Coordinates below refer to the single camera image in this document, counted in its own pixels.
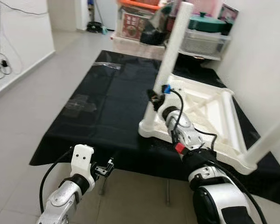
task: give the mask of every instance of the white wall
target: white wall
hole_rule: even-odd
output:
[[[240,11],[223,61],[213,68],[260,135],[280,119],[280,0],[227,0]],[[280,142],[273,154],[280,163]]]
[[[52,29],[86,30],[90,21],[87,0],[48,0]]]
[[[116,30],[118,8],[116,0],[96,0],[94,2],[94,21],[102,22],[98,13],[99,9],[104,26],[107,29]]]
[[[46,0],[4,0],[4,2],[11,7],[30,12],[47,11]],[[23,14],[4,5],[1,5],[1,11],[3,31],[1,52],[8,57],[14,71],[0,80],[0,91],[55,51],[48,14],[41,16]]]
[[[48,0],[48,8],[52,29],[76,30],[74,0]]]
[[[87,0],[75,0],[76,28],[80,30],[87,29],[87,23],[90,21]]]

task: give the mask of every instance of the blue clip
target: blue clip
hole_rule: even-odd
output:
[[[166,89],[164,90],[164,93],[170,94],[171,86],[167,85]]]

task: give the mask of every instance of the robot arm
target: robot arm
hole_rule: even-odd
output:
[[[170,101],[166,102],[165,95],[153,91],[148,91],[148,95],[159,117],[165,120],[174,148],[184,164],[194,191],[193,204],[198,223],[253,224],[245,195],[230,178],[232,174],[227,175],[227,170],[218,164],[216,152],[203,148],[204,141],[189,118],[176,106],[171,106]]]
[[[112,158],[107,168],[90,164],[94,150],[86,145],[76,145],[71,160],[71,174],[64,179],[59,188],[48,198],[46,208],[36,222],[37,224],[67,224],[74,216],[77,204],[86,192],[92,191],[99,175],[109,176],[114,169]]]

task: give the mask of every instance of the green pot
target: green pot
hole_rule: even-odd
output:
[[[225,21],[217,20],[208,16],[205,17],[205,14],[206,13],[201,12],[200,15],[193,15],[188,28],[209,33],[218,33],[224,30],[226,25]]]

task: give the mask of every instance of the baseboard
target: baseboard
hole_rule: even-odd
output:
[[[12,89],[19,81],[33,73],[36,69],[38,69],[41,65],[46,63],[53,55],[55,54],[55,50],[48,53],[45,57],[37,61],[36,63],[32,64],[29,68],[24,70],[20,75],[15,77],[10,82],[6,83],[4,86],[0,88],[0,97],[5,94],[8,90]]]
[[[76,29],[77,32],[79,33],[85,33],[86,32],[86,28],[85,29]]]

